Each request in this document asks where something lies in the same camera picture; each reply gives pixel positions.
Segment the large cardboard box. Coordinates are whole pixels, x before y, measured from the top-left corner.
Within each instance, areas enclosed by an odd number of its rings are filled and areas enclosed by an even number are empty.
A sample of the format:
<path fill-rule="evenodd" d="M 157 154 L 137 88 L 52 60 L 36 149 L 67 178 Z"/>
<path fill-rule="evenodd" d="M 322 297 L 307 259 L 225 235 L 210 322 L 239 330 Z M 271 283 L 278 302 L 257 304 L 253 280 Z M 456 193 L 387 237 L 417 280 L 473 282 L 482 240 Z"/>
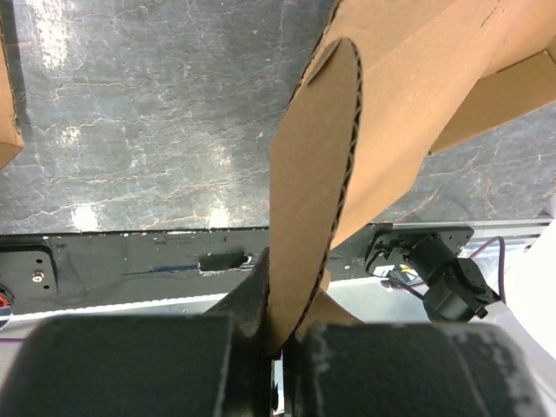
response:
<path fill-rule="evenodd" d="M 267 350 L 425 157 L 555 99 L 552 1 L 339 1 L 270 149 Z"/>

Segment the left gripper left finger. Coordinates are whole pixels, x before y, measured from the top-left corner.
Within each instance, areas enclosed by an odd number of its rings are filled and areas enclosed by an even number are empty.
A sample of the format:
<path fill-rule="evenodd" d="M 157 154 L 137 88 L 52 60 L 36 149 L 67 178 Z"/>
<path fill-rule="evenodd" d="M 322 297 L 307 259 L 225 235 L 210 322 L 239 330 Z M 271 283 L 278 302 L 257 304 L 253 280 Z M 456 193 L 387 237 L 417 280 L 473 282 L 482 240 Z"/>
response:
<path fill-rule="evenodd" d="M 203 314 L 43 321 L 1 389 L 4 416 L 269 416 L 268 252 Z"/>

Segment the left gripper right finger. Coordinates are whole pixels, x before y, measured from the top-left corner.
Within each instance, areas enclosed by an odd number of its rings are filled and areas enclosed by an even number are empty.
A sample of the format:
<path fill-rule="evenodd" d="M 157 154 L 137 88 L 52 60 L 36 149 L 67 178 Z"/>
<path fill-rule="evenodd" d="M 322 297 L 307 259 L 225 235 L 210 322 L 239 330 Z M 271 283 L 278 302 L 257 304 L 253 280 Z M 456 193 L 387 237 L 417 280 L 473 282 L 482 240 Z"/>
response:
<path fill-rule="evenodd" d="M 288 416 L 546 416 L 518 345 L 482 324 L 315 324 L 283 357 Z"/>

